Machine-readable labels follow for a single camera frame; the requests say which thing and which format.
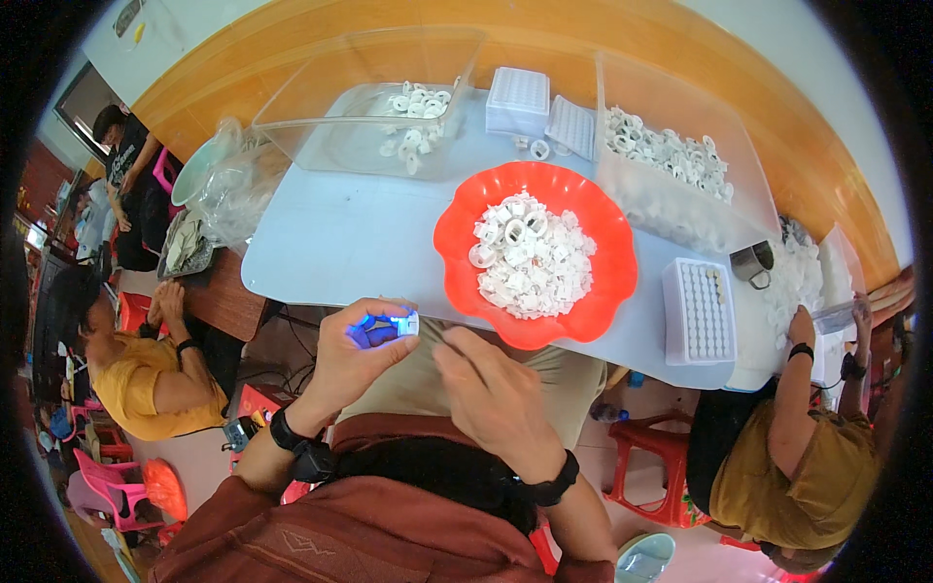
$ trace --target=yellow shirt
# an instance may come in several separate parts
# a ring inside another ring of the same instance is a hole
[[[710,514],[779,547],[816,550],[848,538],[880,469],[869,420],[811,411],[816,429],[791,481],[768,454],[774,402],[760,404],[719,467]]]
[[[214,401],[177,413],[157,413],[152,401],[159,373],[178,372],[178,356],[171,339],[141,339],[127,332],[117,332],[117,340],[126,345],[123,356],[91,379],[91,386],[101,403],[124,431],[144,441],[156,441],[223,425],[220,411],[227,397],[214,382]]]

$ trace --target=stainless steel cup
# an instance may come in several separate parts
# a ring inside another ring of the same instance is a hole
[[[729,256],[732,272],[744,282],[749,282],[755,289],[764,289],[771,285],[771,269],[774,267],[774,253],[767,241],[755,243]],[[764,285],[755,283],[755,278],[761,274],[767,276]]]

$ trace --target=red plastic bowl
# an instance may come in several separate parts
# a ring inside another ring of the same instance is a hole
[[[507,196],[528,193],[560,215],[577,214],[583,232],[596,241],[592,263],[592,289],[567,314],[521,320],[496,308],[480,295],[477,276],[483,271],[467,258],[478,240],[473,235],[487,204]],[[638,263],[632,228],[606,194],[579,174],[546,162],[509,162],[468,178],[453,195],[453,202],[434,227],[434,248],[444,259],[444,291],[460,313],[489,322],[510,346],[535,350],[559,338],[592,342],[609,330],[619,305],[632,296],[638,281]]]

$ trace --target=metal tray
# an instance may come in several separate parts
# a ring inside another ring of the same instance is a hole
[[[210,240],[201,236],[198,239],[198,246],[195,248],[194,253],[191,254],[191,257],[185,259],[180,269],[175,271],[166,270],[165,258],[168,256],[169,247],[172,245],[172,240],[174,239],[175,233],[178,231],[178,226],[181,225],[185,217],[188,216],[188,213],[190,213],[189,209],[181,211],[172,220],[172,224],[169,225],[168,233],[165,236],[165,243],[162,244],[159,266],[156,268],[156,278],[160,282],[174,277],[184,277],[192,273],[200,273],[214,265],[216,248]]]

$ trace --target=black t-shirt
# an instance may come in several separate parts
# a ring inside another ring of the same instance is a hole
[[[110,154],[107,156],[105,165],[107,182],[115,188],[119,189],[119,186],[123,184],[123,176],[130,170],[136,158],[139,157],[139,152],[143,149],[143,144],[146,143],[148,135],[149,130],[135,115],[130,114],[126,117],[126,125],[123,127],[123,139],[120,140],[119,146],[110,148]],[[136,182],[133,184],[133,190],[145,187],[149,182],[148,179],[154,177],[152,169],[155,168],[157,159],[158,154],[152,157],[152,160],[137,176]]]

